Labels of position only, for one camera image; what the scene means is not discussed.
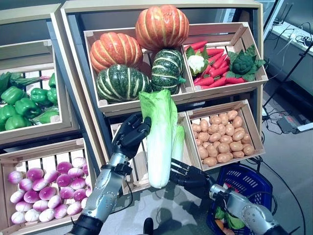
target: gray floor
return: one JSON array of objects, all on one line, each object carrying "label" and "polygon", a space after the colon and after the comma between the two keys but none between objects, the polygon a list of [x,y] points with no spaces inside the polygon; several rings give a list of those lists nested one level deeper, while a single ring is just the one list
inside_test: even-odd
[{"label": "gray floor", "polygon": [[[269,103],[268,110],[277,108],[279,111],[293,109],[280,97],[276,96]],[[280,130],[272,123],[270,130]],[[289,184],[303,208],[307,234],[313,234],[313,131],[302,134],[277,135],[269,132],[263,125],[265,134],[265,150],[263,155],[266,161]],[[210,172],[214,177],[218,172]],[[274,196],[278,201],[278,210],[275,218],[290,232],[298,226],[301,228],[293,233],[303,234],[302,218],[300,210],[288,189],[265,166],[261,167],[261,173],[271,181],[274,188]],[[129,202],[129,196],[123,201]],[[213,234],[206,225],[206,215],[209,208],[208,201],[201,201],[181,187],[168,184],[161,190],[145,190],[134,194],[134,202],[128,209],[110,215],[103,226],[101,234],[106,235],[135,235],[142,233],[143,222],[146,217],[151,217],[155,223],[156,235],[211,235]],[[70,226],[60,227],[54,230],[40,233],[41,235],[64,234],[70,230]]]}]

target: robotic hand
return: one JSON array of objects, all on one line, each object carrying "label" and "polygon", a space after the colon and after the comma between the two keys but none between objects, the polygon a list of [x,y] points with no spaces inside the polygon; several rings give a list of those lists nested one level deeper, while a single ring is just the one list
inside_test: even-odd
[{"label": "robotic hand", "polygon": [[209,174],[175,159],[172,159],[171,169],[170,181],[184,186],[201,199],[209,197],[218,206],[241,219],[257,235],[288,235],[266,207],[253,204],[231,188],[225,189],[216,184]]},{"label": "robotic hand", "polygon": [[97,235],[103,223],[112,212],[122,181],[130,175],[132,168],[129,160],[139,148],[141,141],[149,134],[151,119],[141,122],[137,116],[130,116],[118,130],[112,145],[113,155],[110,161],[101,167],[92,194],[77,222],[68,235]]}]

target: pumpkin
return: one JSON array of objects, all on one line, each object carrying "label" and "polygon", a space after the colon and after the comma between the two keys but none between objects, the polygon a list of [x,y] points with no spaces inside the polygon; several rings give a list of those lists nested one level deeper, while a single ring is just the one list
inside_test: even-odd
[{"label": "pumpkin", "polygon": [[180,84],[186,81],[181,77],[183,63],[182,54],[178,50],[159,51],[152,65],[152,90],[155,92],[168,89],[171,94],[177,94]]},{"label": "pumpkin", "polygon": [[188,37],[189,21],[173,5],[143,10],[136,23],[136,38],[148,50],[178,47]]},{"label": "pumpkin", "polygon": [[137,40],[124,33],[104,33],[90,50],[92,67],[100,72],[111,65],[121,64],[138,67],[142,62],[142,51]]},{"label": "pumpkin", "polygon": [[126,65],[112,65],[99,72],[96,89],[108,103],[137,100],[139,92],[151,92],[148,76]]}]

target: wooden crate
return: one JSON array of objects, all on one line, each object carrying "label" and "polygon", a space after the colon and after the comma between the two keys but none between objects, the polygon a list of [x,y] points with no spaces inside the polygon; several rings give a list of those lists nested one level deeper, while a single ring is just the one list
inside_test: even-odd
[{"label": "wooden crate", "polygon": [[[78,129],[51,40],[0,46],[0,74],[7,71],[21,72],[24,77],[51,76],[55,73],[60,115],[48,124],[0,132],[0,145]],[[27,94],[35,87],[50,89],[46,80],[27,86]]]},{"label": "wooden crate", "polygon": [[[195,154],[195,148],[192,148],[190,145],[190,135],[187,133],[190,132],[190,126],[188,125],[188,117],[186,116],[186,112],[179,113],[178,123],[184,126],[185,129],[185,142],[184,142],[184,151],[182,162],[188,165],[195,165],[198,162],[195,162],[191,157],[192,154]],[[111,125],[112,134],[114,135],[121,124]],[[141,145],[138,149],[136,156],[130,160],[130,166],[133,171],[130,176],[126,177],[126,180],[129,182],[130,188],[132,192],[141,191],[147,188],[150,188],[149,179],[148,179],[148,161],[147,161],[147,141],[144,139],[141,142]],[[126,182],[123,182],[122,185],[123,194],[128,194],[129,188]]]},{"label": "wooden crate", "polygon": [[[216,164],[215,166],[209,167],[208,165],[204,165],[201,163],[201,158],[199,156],[198,148],[195,142],[195,138],[193,136],[192,130],[191,130],[191,124],[196,123],[199,124],[200,120],[202,118],[208,118],[212,115],[218,115],[222,113],[226,113],[231,110],[236,110],[238,112],[238,116],[240,116],[243,119],[242,127],[245,129],[246,133],[249,133],[252,140],[252,145],[255,148],[255,153],[250,156],[245,156],[243,158],[234,158],[230,160],[227,163],[223,164]],[[198,167],[201,170],[210,170],[213,168],[217,168],[226,164],[235,163],[238,161],[242,161],[244,159],[253,158],[255,156],[261,155],[265,153],[265,150],[263,148],[260,135],[258,133],[257,127],[255,125],[252,112],[249,107],[249,103],[247,100],[227,103],[227,104],[221,104],[216,106],[211,106],[207,108],[187,111],[186,115],[188,117],[188,124],[187,127],[184,126],[185,130],[189,130],[189,132],[186,132],[188,135],[189,145],[190,145],[190,151],[192,152],[192,157],[194,159],[194,162],[196,163],[195,166]]]},{"label": "wooden crate", "polygon": [[[191,24],[189,27],[189,36],[184,42],[185,45],[208,41],[207,48],[223,48],[225,51],[239,52],[245,51],[251,45],[255,45],[257,59],[260,59],[260,54],[253,39],[248,23],[202,23]],[[184,52],[185,61],[187,61],[186,53]],[[192,79],[189,66],[187,72]],[[196,102],[200,100],[208,100],[211,98],[234,95],[244,92],[250,92],[268,81],[264,66],[260,67],[256,73],[256,80],[252,82],[245,82],[242,84],[234,84],[229,86],[222,86],[201,90],[200,86],[192,88],[194,93],[189,102]]]},{"label": "wooden crate", "polygon": [[[54,219],[46,223],[26,222],[23,224],[13,224],[11,215],[15,212],[15,204],[10,202],[12,193],[18,190],[18,185],[8,182],[8,174],[13,170],[26,172],[29,168],[39,167],[45,171],[56,169],[60,162],[72,161],[76,157],[85,157],[88,164],[89,175],[92,185],[95,183],[95,173],[91,161],[85,151],[84,139],[77,139],[34,147],[25,150],[5,153],[0,155],[0,209],[2,217],[0,220],[0,235],[23,235],[38,232],[47,228],[71,223],[71,217]],[[52,184],[59,191],[56,183]],[[72,203],[73,199],[66,200],[65,203]],[[72,216],[73,220],[78,218],[78,214]]]},{"label": "wooden crate", "polygon": [[[86,46],[87,46],[87,53],[88,53],[89,66],[91,69],[92,82],[94,85],[95,92],[96,92],[95,79],[97,77],[97,73],[91,66],[89,52],[90,52],[92,44],[100,38],[101,34],[108,33],[108,32],[125,33],[131,37],[136,38],[135,28],[118,28],[118,29],[84,31]],[[181,53],[183,53],[182,47],[179,47],[178,50]],[[153,61],[152,57],[154,56],[153,53],[151,51],[147,51],[145,49],[142,49],[142,53],[143,53],[143,62],[146,63],[146,65],[151,67],[152,61]],[[192,80],[191,80],[191,77],[188,76],[188,72],[186,70],[186,67],[184,67],[184,70],[183,70],[183,77],[186,79],[186,82],[180,86],[180,91],[178,94],[172,95],[172,98],[176,104],[187,103],[187,101],[189,100],[189,98],[191,98],[191,96],[193,94]],[[97,93],[96,93],[96,99],[97,99],[98,108],[108,117],[109,116],[122,115],[122,114],[128,114],[128,113],[134,113],[134,112],[140,111],[139,100],[121,102],[121,103],[115,103],[115,104],[108,104],[108,102],[106,100],[100,100]]]}]

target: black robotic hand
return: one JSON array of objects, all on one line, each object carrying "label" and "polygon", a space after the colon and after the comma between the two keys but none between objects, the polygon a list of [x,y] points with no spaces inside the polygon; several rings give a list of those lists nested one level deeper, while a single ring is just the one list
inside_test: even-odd
[{"label": "black robotic hand", "polygon": [[215,184],[209,174],[175,159],[172,159],[170,181],[201,199],[209,197],[210,188]]},{"label": "black robotic hand", "polygon": [[136,155],[141,141],[149,134],[150,128],[150,117],[146,117],[142,123],[142,118],[131,115],[123,122],[112,142],[113,152],[122,153],[129,160],[132,159]]}]

